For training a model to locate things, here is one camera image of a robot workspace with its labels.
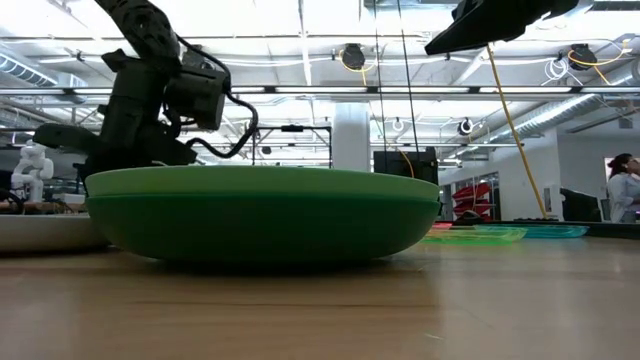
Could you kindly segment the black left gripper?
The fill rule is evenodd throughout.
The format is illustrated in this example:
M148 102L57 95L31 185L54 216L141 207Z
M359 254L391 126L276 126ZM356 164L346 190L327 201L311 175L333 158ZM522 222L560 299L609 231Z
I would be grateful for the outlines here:
M177 58L137 59L117 50L102 56L116 73L100 132L48 123L33 141L49 148L70 148L86 156L81 170L99 173L117 169L189 165L196 152L177 140L175 129L158 120L164 90L181 67Z

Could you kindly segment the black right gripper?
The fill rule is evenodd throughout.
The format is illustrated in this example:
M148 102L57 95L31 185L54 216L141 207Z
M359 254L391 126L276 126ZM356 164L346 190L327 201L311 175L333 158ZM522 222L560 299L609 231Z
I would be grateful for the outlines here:
M548 13L551 19L572 11L580 0L461 0L453 22L426 46L428 55L466 51L494 41L509 41Z

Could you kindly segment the large light green plate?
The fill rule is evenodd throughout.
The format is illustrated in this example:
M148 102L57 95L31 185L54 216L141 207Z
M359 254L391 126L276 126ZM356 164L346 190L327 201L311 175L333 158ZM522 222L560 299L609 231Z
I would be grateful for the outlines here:
M396 175L278 166L159 166L90 175L91 196L141 194L271 193L384 195L436 200L439 187Z

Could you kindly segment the light blue plastic plate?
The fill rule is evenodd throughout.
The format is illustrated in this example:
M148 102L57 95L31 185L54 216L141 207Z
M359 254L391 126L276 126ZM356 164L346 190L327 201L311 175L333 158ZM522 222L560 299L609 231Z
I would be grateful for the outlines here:
M109 244L88 215L0 215L0 253L85 250Z

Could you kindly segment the small yellow-green translucent plate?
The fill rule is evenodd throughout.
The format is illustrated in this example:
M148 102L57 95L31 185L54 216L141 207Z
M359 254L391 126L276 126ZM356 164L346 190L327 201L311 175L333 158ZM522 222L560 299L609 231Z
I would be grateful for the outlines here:
M448 229L432 229L422 243L445 245L509 245L522 240L525 228L498 226L466 226Z

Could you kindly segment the small teal translucent plate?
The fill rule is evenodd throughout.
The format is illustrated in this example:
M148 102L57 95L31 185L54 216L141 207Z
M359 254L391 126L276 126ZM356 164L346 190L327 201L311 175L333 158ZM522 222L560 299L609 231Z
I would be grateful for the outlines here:
M536 225L536 224L495 224L495 225L476 225L476 228L503 230L503 229L519 229L525 230L525 238L534 239L562 239L562 238L579 238L584 236L588 231L588 226L575 225Z

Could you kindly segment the white humanoid robot figure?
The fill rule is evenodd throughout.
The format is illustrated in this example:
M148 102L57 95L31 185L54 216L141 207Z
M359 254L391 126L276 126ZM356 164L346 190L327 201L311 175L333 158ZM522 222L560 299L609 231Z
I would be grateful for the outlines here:
M46 147L29 140L20 150L21 159L11 174L10 191L21 200L43 201L44 181L54 175L54 162L46 157Z

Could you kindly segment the large dark green plate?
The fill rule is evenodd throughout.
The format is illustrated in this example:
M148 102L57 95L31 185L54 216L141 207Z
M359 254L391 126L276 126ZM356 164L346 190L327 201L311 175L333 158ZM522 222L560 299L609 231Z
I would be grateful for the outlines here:
M115 246L175 262L362 261L419 242L437 201L384 195L121 195L91 197L91 220Z

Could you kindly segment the black monitor screen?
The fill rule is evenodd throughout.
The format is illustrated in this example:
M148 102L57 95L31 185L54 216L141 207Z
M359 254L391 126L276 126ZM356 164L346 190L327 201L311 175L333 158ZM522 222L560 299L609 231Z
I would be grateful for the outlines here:
M438 184L438 160L435 149L426 147L419 152L374 151L375 173L411 177Z

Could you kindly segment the red storage bins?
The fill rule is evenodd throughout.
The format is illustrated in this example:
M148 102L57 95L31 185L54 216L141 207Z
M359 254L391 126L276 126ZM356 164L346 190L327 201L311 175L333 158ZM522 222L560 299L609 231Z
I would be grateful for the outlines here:
M489 218L494 206L490 192L491 186L486 182L461 188L452 195L453 213L459 217L472 211L483 218Z

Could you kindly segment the white building column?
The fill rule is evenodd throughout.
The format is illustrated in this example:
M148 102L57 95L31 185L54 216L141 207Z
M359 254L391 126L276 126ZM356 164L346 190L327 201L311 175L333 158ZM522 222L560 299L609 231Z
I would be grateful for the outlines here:
M332 125L333 167L370 171L370 117L365 103L336 103Z

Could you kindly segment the dark desk monitor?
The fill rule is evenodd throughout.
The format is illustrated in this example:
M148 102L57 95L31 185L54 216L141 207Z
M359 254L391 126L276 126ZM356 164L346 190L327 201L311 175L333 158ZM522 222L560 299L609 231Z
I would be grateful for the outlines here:
M591 195L561 188L563 218L569 222L601 222L599 200Z

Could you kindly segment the person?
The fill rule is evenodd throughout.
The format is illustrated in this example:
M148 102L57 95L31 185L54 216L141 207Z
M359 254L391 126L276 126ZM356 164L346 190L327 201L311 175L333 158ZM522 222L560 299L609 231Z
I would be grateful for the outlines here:
M640 162L629 153L613 158L606 184L612 223L634 224L640 212Z

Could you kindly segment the black metal rack frame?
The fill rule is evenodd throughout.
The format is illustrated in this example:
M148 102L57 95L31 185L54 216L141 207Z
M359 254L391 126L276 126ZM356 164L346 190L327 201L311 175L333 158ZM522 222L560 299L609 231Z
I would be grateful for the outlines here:
M266 139L274 132L284 134L299 134L304 132L311 132L316 136L316 139L310 143L302 142L286 142L286 143L266 143ZM334 167L333 160L333 127L332 126L309 126L309 125L281 125L281 126L258 126L256 132L251 137L250 149L251 149L251 164L256 165L258 162L258 154L264 155L263 149L274 148L302 148L309 147L316 149L318 147L325 147L328 151L328 155L324 159L271 159L276 166L283 166L286 162L290 162L295 167L311 166L326 166L331 169Z

